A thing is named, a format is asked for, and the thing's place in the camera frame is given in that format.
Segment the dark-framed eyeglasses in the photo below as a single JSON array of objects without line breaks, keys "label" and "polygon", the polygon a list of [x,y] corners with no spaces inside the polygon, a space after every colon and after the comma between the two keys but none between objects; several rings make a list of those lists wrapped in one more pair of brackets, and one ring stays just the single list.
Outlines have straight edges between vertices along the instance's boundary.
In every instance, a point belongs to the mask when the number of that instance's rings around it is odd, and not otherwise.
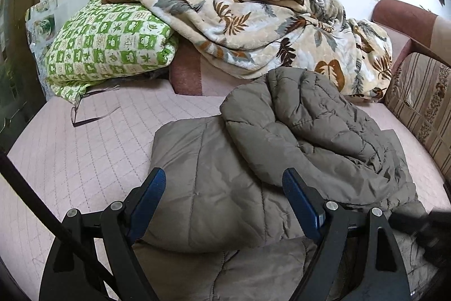
[{"label": "dark-framed eyeglasses", "polygon": [[98,122],[109,117],[120,108],[119,104],[109,107],[104,101],[106,93],[119,90],[119,85],[90,89],[84,95],[77,94],[70,110],[70,121],[74,128]]}]

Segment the striped floral sofa cushion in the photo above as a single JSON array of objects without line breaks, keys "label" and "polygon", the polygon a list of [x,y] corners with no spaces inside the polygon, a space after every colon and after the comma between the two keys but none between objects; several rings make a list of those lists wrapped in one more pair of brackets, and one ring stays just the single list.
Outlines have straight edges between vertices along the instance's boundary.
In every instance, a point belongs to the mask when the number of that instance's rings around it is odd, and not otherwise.
[{"label": "striped floral sofa cushion", "polygon": [[397,68],[385,104],[450,181],[450,67],[411,53]]}]

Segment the dark wooden glass cabinet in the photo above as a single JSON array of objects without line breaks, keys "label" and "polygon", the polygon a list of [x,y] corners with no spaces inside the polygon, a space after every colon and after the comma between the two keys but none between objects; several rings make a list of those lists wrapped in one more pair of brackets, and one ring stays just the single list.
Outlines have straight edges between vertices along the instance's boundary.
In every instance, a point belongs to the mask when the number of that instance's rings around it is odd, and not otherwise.
[{"label": "dark wooden glass cabinet", "polygon": [[10,151],[45,103],[28,46],[26,11],[39,0],[1,0],[1,150]]}]

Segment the green checkered pillow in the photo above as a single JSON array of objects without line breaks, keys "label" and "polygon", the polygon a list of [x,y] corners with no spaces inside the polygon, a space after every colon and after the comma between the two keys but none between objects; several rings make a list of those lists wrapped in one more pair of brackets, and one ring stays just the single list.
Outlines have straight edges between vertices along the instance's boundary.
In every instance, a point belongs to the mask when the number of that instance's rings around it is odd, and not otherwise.
[{"label": "green checkered pillow", "polygon": [[51,91],[74,103],[105,80],[168,67],[175,31],[139,3],[89,0],[59,30],[44,54]]}]

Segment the floral patterned plastic sheet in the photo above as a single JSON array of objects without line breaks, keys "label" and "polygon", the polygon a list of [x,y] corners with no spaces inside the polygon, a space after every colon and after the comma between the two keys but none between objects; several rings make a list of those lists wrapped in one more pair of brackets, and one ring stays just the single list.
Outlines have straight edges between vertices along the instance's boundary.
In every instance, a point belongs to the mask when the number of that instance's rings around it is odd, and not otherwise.
[{"label": "floral patterned plastic sheet", "polygon": [[56,8],[57,0],[45,0],[31,6],[26,11],[25,28],[31,53],[40,53],[54,39]]}]

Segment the grey-brown quilted puffer jacket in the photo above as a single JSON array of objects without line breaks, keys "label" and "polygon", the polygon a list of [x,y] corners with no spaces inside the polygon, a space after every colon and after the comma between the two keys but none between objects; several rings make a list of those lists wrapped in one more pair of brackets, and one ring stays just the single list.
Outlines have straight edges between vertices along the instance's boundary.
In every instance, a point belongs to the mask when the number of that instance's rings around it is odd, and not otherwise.
[{"label": "grey-brown quilted puffer jacket", "polygon": [[305,69],[274,69],[217,116],[162,126],[151,165],[167,184],[134,253],[161,300],[290,298],[316,247],[282,190],[288,168],[347,209],[425,214],[396,133]]}]

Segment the beige leaf-print fleece blanket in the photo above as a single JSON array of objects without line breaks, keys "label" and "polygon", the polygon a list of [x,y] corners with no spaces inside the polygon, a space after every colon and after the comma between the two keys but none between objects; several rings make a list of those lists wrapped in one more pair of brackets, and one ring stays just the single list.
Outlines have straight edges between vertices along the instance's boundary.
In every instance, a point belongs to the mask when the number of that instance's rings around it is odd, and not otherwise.
[{"label": "beige leaf-print fleece blanket", "polygon": [[130,0],[240,79],[277,67],[318,72],[344,95],[379,100],[392,76],[387,32],[338,0]]}]

